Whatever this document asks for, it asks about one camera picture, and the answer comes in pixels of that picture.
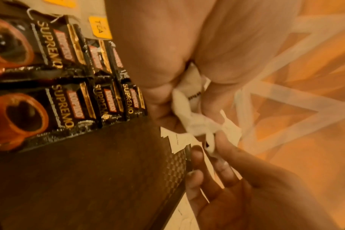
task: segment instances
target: coffee cup image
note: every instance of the coffee cup image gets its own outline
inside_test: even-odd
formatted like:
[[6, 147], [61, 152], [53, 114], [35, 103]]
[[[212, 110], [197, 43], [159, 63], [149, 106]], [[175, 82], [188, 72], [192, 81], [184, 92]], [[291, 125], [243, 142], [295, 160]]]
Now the coffee cup image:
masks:
[[45, 108], [33, 97], [22, 93], [0, 96], [0, 151], [17, 148], [48, 125]]
[[27, 66], [33, 59], [34, 51], [27, 38], [16, 27], [0, 19], [0, 75], [6, 68]]

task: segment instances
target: orange floor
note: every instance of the orange floor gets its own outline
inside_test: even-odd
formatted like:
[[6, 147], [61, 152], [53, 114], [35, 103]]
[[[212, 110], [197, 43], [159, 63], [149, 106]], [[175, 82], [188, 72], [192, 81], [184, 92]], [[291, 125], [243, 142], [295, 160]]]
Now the orange floor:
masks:
[[297, 173], [345, 227], [345, 0], [305, 0], [230, 114], [242, 148]]

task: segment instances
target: woven texture surface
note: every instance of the woven texture surface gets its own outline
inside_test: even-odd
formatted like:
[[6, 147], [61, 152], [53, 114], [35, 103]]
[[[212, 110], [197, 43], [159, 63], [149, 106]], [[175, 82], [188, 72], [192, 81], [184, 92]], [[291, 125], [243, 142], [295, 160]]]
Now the woven texture surface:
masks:
[[145, 229], [183, 180], [183, 152], [145, 117], [0, 156], [4, 230]]

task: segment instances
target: tea bag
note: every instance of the tea bag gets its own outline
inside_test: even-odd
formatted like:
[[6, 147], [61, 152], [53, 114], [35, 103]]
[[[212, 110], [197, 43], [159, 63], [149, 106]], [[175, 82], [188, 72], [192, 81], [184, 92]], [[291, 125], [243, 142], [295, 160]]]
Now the tea bag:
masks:
[[204, 149], [212, 157], [215, 154], [214, 134], [222, 130], [227, 139], [235, 146], [242, 136], [242, 130], [227, 118], [224, 111], [222, 125], [199, 113], [201, 95], [204, 93], [203, 80], [197, 67], [191, 63], [182, 74], [180, 83], [172, 91], [172, 111], [180, 119], [187, 133], [193, 136], [205, 135]]

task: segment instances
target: skin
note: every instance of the skin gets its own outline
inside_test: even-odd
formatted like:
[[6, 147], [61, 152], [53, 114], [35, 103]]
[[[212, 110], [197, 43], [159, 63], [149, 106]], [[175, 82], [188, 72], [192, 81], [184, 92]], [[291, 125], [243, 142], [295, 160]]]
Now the skin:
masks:
[[209, 174], [199, 146], [192, 150], [195, 171], [186, 179], [187, 198], [201, 230], [340, 229], [298, 176], [235, 147], [223, 132], [215, 142], [225, 161], [210, 161], [225, 188]]
[[185, 132], [171, 111], [171, 91], [189, 61], [212, 83], [202, 113], [219, 111], [254, 78], [290, 31], [299, 0], [106, 0], [119, 56], [162, 127]]

